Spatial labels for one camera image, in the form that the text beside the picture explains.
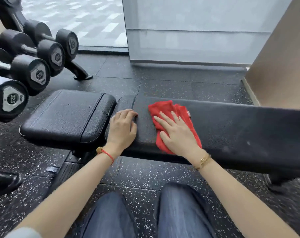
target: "hand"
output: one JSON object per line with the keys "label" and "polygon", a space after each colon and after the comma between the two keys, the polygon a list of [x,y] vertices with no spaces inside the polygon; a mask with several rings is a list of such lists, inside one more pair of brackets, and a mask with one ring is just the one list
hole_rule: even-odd
{"label": "hand", "polygon": [[117,112],[110,119],[109,134],[107,144],[104,149],[119,153],[118,156],[128,148],[137,134],[137,125],[132,121],[138,114],[132,109]]}
{"label": "hand", "polygon": [[167,135],[166,132],[161,131],[160,137],[169,150],[176,155],[183,156],[191,164],[195,165],[197,163],[196,157],[198,157],[196,154],[201,152],[204,155],[206,151],[198,146],[192,131],[182,118],[177,117],[173,111],[171,114],[174,121],[163,112],[160,112],[160,115],[164,120],[154,116],[154,119],[168,132]]}

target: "blue jeans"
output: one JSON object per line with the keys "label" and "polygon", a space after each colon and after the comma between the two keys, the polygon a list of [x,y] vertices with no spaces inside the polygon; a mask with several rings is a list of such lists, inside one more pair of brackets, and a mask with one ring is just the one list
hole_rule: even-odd
{"label": "blue jeans", "polygon": [[[204,198],[188,185],[168,183],[155,211],[158,238],[216,238]],[[81,238],[137,238],[137,227],[124,196],[102,196],[84,221]]]}

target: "forearm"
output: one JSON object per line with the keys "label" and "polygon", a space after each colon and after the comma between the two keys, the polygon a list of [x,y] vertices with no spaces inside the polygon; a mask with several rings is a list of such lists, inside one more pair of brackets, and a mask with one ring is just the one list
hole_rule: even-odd
{"label": "forearm", "polygon": [[100,154],[49,195],[17,227],[29,227],[42,238],[63,238],[99,184],[112,160]]}
{"label": "forearm", "polygon": [[213,159],[200,169],[200,173],[245,238],[299,237],[275,212]]}

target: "black speckled floor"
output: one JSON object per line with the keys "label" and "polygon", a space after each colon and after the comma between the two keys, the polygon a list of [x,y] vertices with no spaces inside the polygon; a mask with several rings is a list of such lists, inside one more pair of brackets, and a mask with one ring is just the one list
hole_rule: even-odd
{"label": "black speckled floor", "polygon": [[[240,80],[243,68],[131,65],[128,56],[78,55],[76,62],[94,79],[78,82],[68,70],[51,79],[47,89],[31,97],[28,107],[8,124],[0,123],[0,170],[21,172],[23,185],[15,192],[0,197],[0,237],[12,229],[41,201],[48,189],[52,173],[49,166],[61,167],[68,150],[37,147],[18,133],[20,124],[40,102],[57,89],[107,92],[120,98],[139,94],[167,98],[207,100],[251,104]],[[264,185],[261,174],[230,170],[230,172],[300,235],[300,179],[285,184],[285,195],[275,195]],[[140,237],[154,237],[153,209],[156,197],[168,181],[189,184],[208,197],[212,221],[219,238],[242,237],[228,218],[213,191],[188,165],[120,157],[107,171],[82,214],[73,224],[67,237],[79,237],[86,212],[102,194],[123,193],[135,215]]]}

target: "person's left hand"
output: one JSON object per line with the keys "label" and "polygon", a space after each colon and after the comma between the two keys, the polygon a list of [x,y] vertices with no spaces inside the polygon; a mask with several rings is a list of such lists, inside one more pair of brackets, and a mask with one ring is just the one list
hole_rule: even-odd
{"label": "person's left hand", "polygon": [[110,119],[108,139],[105,147],[114,152],[119,152],[119,155],[124,149],[128,148],[136,138],[137,125],[132,119],[137,115],[132,109],[117,112]]}

